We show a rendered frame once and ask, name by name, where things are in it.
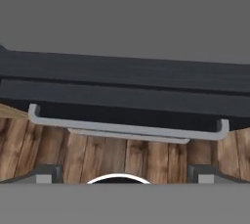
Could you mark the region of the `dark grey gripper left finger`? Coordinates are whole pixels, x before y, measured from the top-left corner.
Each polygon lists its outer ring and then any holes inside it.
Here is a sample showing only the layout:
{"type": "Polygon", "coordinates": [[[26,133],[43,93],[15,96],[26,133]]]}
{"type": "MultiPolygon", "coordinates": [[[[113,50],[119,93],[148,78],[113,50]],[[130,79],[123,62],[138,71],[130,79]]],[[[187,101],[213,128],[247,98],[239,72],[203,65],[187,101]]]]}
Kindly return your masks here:
{"type": "Polygon", "coordinates": [[[41,164],[18,177],[0,181],[0,184],[60,184],[63,181],[63,167],[56,164],[41,164]]]}

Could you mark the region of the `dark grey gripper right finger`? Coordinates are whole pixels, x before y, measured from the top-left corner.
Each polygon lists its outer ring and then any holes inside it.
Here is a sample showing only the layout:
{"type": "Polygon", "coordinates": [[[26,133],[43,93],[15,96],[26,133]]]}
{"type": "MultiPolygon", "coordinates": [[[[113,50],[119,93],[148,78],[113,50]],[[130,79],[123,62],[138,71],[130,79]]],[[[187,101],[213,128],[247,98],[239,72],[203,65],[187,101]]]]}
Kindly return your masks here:
{"type": "Polygon", "coordinates": [[[239,183],[249,184],[249,181],[239,179],[222,173],[219,169],[209,164],[192,164],[187,169],[190,183],[196,184],[218,184],[239,183]]]}

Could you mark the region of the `black fridge drawer front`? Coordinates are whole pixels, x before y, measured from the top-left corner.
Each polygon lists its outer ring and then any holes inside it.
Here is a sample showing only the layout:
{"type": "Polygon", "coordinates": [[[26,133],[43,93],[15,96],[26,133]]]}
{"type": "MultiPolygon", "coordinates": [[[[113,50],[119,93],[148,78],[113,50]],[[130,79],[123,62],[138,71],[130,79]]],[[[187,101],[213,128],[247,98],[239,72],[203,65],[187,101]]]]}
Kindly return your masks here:
{"type": "Polygon", "coordinates": [[[8,50],[0,103],[40,116],[153,129],[250,127],[250,65],[8,50]]]}

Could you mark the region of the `white and black round object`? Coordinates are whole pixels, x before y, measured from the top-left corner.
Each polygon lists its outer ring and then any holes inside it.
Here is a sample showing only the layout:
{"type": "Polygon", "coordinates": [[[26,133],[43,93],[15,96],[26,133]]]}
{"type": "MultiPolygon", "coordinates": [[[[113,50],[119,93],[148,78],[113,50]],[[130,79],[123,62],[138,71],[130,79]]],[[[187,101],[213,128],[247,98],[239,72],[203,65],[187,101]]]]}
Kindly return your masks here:
{"type": "Polygon", "coordinates": [[[89,181],[89,184],[149,184],[146,179],[127,173],[110,173],[96,177],[89,181]]]}

